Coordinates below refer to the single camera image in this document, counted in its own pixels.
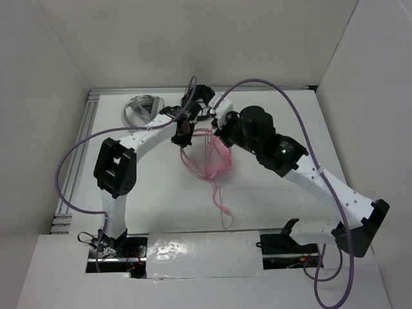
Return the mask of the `pink wired headphones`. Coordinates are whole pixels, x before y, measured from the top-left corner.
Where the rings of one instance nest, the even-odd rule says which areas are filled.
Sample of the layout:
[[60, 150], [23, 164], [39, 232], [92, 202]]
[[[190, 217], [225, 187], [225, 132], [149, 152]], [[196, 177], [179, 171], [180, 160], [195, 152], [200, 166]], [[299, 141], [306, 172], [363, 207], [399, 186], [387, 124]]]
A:
[[203, 163], [196, 163], [186, 153], [184, 148], [180, 149], [181, 161], [197, 179], [207, 182], [212, 186], [212, 202], [220, 210], [221, 227], [223, 230], [229, 230], [234, 223], [234, 216], [230, 209], [223, 205], [221, 185], [217, 179], [231, 172], [232, 151], [213, 134], [211, 129], [195, 129], [193, 137], [203, 138]]

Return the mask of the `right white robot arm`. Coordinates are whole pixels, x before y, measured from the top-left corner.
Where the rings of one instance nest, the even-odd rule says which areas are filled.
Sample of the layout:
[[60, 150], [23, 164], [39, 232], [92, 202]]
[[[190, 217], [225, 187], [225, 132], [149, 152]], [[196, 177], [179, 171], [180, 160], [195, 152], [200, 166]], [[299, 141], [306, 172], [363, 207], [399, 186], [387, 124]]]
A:
[[227, 147], [236, 145], [253, 154], [264, 168], [300, 186], [337, 216], [324, 221], [289, 220], [281, 231], [284, 250], [296, 252], [309, 243], [335, 244], [356, 258], [365, 256], [389, 211], [384, 200], [373, 201], [317, 168], [304, 146], [276, 133], [272, 115], [259, 106], [239, 113], [229, 106], [210, 114], [213, 133]]

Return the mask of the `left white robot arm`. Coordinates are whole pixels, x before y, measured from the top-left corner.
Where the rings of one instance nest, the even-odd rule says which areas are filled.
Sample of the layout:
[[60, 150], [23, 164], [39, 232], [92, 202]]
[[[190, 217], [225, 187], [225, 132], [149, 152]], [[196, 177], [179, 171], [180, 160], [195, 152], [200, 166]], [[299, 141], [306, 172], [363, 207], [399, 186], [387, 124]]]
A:
[[180, 147], [191, 145], [200, 110], [181, 110], [178, 106], [167, 106], [142, 130], [119, 140], [107, 138], [101, 144], [93, 175], [108, 221], [98, 235], [105, 251], [113, 257], [121, 256], [127, 249], [126, 198], [137, 181], [138, 161], [167, 139]]

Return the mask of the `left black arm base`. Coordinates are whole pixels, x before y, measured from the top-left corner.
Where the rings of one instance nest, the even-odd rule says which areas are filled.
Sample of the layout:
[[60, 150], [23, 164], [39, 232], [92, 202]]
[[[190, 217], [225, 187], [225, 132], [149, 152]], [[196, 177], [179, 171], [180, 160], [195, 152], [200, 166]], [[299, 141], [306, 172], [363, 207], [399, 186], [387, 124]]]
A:
[[97, 236], [80, 232], [77, 241], [89, 248], [87, 274], [127, 273], [135, 279], [147, 277], [147, 236], [123, 234], [116, 240], [102, 236], [99, 241]]

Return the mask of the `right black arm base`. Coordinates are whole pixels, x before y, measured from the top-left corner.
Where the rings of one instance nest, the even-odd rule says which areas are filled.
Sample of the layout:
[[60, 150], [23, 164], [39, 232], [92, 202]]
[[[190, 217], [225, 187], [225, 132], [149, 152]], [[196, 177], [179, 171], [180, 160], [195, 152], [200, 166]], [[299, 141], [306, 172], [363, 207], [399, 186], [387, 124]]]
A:
[[319, 262], [318, 245], [299, 245], [281, 229], [259, 231], [256, 247], [261, 251], [264, 270], [303, 268], [304, 265], [314, 268]]

